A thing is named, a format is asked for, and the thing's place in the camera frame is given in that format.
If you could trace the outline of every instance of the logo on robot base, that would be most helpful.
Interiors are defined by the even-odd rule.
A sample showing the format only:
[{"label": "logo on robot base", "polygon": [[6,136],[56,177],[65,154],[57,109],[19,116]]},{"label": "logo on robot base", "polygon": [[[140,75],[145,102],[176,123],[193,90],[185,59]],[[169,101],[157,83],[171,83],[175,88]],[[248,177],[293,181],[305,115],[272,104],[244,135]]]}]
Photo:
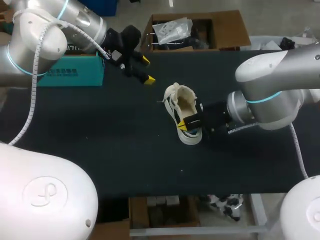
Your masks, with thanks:
[{"label": "logo on robot base", "polygon": [[33,179],[24,188],[23,202],[37,211],[58,211],[68,199],[66,186],[57,178],[41,176]]}]

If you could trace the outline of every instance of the metal frame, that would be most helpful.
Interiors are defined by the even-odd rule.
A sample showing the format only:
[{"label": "metal frame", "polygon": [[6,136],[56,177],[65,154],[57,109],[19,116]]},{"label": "metal frame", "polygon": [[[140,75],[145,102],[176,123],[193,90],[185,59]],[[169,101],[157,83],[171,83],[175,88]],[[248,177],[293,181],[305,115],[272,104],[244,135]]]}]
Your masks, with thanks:
[{"label": "metal frame", "polygon": [[267,218],[260,194],[250,194],[255,225],[239,226],[211,226],[211,227],[165,227],[131,229],[130,237],[167,236],[167,235],[216,235],[216,234],[257,234],[258,240],[263,240],[280,217],[283,199]]}]

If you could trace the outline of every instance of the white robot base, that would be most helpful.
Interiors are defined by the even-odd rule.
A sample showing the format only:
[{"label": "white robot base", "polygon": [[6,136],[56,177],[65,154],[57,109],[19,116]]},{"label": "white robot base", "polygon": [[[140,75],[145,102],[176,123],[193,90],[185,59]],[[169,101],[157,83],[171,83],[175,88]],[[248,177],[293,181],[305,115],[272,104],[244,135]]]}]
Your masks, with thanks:
[{"label": "white robot base", "polygon": [[98,213],[94,183],[60,157],[0,143],[0,239],[86,240]]},{"label": "white robot base", "polygon": [[320,239],[320,176],[308,178],[289,191],[280,221],[286,240]]}]

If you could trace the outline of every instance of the plastic bag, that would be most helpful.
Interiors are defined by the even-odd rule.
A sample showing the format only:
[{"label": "plastic bag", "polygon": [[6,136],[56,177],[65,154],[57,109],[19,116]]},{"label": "plastic bag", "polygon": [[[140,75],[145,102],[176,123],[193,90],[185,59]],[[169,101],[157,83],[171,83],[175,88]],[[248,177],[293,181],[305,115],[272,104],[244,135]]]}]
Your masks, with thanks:
[{"label": "plastic bag", "polygon": [[192,26],[192,20],[184,17],[166,23],[156,24],[152,27],[158,38],[159,45],[162,45],[190,37]]}]

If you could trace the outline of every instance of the cardboard box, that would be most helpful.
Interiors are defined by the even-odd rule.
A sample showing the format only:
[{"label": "cardboard box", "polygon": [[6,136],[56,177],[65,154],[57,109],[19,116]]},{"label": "cardboard box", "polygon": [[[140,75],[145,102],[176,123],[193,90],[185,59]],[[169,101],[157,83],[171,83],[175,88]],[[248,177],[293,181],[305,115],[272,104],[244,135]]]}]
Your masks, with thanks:
[{"label": "cardboard box", "polygon": [[119,207],[119,204],[123,205],[124,212],[121,214],[115,212],[117,207],[112,201],[99,202],[97,223],[88,240],[129,240],[131,223],[130,202],[131,200],[127,199],[127,203],[117,203],[117,207]]},{"label": "cardboard box", "polygon": [[239,50],[241,46],[251,45],[239,10],[205,13],[169,13],[153,14],[150,17],[141,38],[141,51],[166,52],[166,50],[158,50],[155,46],[148,47],[151,43],[155,43],[156,39],[154,35],[147,36],[147,34],[154,33],[152,27],[154,24],[166,23],[184,17],[192,20],[193,26],[198,29],[200,40],[205,41],[209,45],[209,49],[195,49],[194,51],[196,52]]},{"label": "cardboard box", "polygon": [[131,203],[131,224],[134,229],[151,228],[150,219],[151,211],[161,208],[164,218],[169,216],[176,223],[159,224],[157,228],[180,228],[180,227],[196,227],[199,225],[199,216],[195,198],[193,196],[179,197],[179,205],[174,206],[147,206],[146,197],[133,197]]}]

